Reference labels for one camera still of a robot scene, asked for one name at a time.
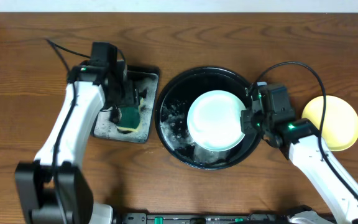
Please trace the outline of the green and yellow sponge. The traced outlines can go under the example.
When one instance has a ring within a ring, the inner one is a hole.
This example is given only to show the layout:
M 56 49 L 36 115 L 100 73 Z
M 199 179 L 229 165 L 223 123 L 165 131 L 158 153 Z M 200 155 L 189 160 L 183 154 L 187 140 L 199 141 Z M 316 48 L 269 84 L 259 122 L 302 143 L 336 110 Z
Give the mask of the green and yellow sponge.
M 139 106 L 130 106 L 119 108 L 121 117 L 116 127 L 120 131 L 136 132 L 141 127 L 140 107 L 143 105 L 144 99 L 140 99 Z

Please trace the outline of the mint green plate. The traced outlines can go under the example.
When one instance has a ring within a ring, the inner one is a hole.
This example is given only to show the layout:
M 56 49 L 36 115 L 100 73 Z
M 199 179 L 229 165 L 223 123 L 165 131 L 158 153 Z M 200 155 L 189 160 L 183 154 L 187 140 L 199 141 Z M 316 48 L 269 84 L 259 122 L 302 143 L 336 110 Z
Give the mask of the mint green plate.
M 241 111 L 245 108 L 243 102 L 228 91 L 213 90 L 200 95 L 188 110 L 190 136 L 209 151 L 232 149 L 245 136 L 240 124 Z

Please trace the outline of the yellow plate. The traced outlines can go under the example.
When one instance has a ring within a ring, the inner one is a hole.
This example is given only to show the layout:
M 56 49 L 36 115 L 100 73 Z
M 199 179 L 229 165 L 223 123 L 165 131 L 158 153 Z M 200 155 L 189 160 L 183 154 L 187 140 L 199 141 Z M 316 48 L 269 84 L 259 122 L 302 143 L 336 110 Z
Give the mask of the yellow plate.
M 312 99 L 303 109 L 302 118 L 320 127 L 323 96 Z M 331 151 L 344 151 L 358 139 L 358 115 L 345 100 L 336 96 L 326 97 L 322 137 Z

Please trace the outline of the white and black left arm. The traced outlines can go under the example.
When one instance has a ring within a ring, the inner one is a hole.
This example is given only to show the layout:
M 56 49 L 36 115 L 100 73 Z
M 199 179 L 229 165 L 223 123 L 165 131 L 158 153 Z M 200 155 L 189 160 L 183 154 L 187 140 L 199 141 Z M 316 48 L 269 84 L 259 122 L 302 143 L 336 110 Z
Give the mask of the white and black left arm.
M 81 172 L 94 122 L 108 94 L 118 95 L 127 65 L 87 62 L 68 74 L 58 118 L 33 162 L 18 163 L 14 177 L 26 223 L 112 223 L 111 206 L 94 201 Z

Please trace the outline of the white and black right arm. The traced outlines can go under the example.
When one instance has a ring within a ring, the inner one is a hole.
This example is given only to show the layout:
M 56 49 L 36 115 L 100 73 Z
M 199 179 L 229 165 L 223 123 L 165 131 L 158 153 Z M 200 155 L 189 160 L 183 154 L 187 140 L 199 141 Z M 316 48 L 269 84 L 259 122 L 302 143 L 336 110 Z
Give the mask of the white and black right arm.
M 337 223 L 358 223 L 358 183 L 334 157 L 317 127 L 308 119 L 287 114 L 271 123 L 268 112 L 241 111 L 244 134 L 266 134 L 277 148 L 312 183 Z

